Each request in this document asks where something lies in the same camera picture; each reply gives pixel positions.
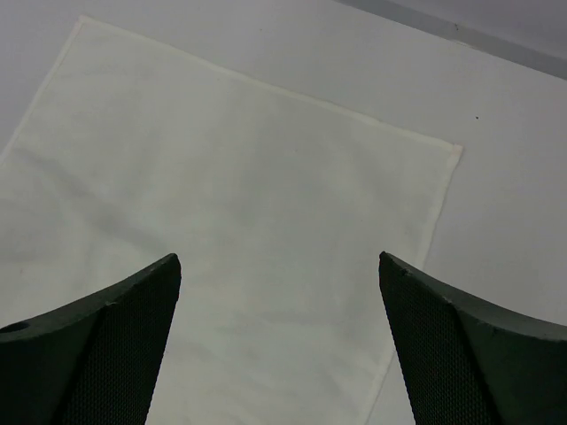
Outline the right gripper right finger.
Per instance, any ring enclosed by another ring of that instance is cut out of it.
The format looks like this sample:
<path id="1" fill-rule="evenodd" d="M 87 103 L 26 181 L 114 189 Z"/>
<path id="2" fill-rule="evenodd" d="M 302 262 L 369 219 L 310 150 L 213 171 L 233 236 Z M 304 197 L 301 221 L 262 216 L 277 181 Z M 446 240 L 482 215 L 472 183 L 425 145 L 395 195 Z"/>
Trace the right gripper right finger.
<path id="1" fill-rule="evenodd" d="M 564 424 L 566 328 L 382 252 L 379 287 L 418 424 Z"/>

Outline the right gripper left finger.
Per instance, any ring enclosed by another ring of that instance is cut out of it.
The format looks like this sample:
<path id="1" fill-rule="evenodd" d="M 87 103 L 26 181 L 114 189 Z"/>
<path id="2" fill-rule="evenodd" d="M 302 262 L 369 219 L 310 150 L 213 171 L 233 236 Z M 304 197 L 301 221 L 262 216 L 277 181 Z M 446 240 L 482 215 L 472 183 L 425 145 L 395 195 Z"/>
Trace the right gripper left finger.
<path id="1" fill-rule="evenodd" d="M 182 268 L 171 253 L 103 290 L 1 329 L 3 424 L 143 424 Z"/>

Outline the white cloth napkin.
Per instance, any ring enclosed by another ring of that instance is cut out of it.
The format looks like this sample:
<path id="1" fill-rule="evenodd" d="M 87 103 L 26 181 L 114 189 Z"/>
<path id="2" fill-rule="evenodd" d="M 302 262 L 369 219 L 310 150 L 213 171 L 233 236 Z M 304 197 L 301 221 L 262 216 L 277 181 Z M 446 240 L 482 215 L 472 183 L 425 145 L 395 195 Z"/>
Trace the white cloth napkin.
<path id="1" fill-rule="evenodd" d="M 462 149 L 81 18 L 1 155 L 1 321 L 170 252 L 151 424 L 364 424 Z"/>

